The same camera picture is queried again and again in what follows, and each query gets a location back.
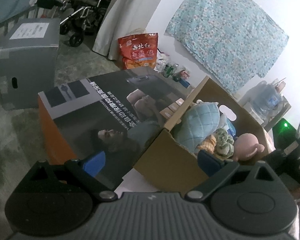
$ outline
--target green plush toy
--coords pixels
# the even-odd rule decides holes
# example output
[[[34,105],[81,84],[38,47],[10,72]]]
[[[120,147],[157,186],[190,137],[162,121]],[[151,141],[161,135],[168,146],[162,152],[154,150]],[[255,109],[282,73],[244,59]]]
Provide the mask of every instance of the green plush toy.
[[[214,149],[214,155],[221,160],[225,160],[233,155],[234,140],[224,128],[219,128],[213,134],[216,138],[217,145]]]

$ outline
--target orange plastic bag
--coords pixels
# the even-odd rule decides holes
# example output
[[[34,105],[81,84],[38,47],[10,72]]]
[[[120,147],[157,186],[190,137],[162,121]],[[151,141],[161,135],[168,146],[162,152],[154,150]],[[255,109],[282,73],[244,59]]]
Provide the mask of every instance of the orange plastic bag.
[[[118,39],[125,69],[157,64],[158,34],[145,33]]]

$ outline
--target white curtain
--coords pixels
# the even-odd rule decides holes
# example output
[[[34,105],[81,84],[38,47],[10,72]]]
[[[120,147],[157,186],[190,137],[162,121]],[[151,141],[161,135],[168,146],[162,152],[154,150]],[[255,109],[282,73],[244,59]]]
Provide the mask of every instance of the white curtain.
[[[118,38],[136,29],[145,30],[161,0],[112,0],[93,50],[108,58],[119,58]]]

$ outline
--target red and orange package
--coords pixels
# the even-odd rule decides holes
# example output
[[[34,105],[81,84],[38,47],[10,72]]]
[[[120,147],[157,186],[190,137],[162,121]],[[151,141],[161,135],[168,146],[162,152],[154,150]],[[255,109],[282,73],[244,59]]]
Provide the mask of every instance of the red and orange package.
[[[157,64],[158,34],[135,34],[118,39],[125,69]]]

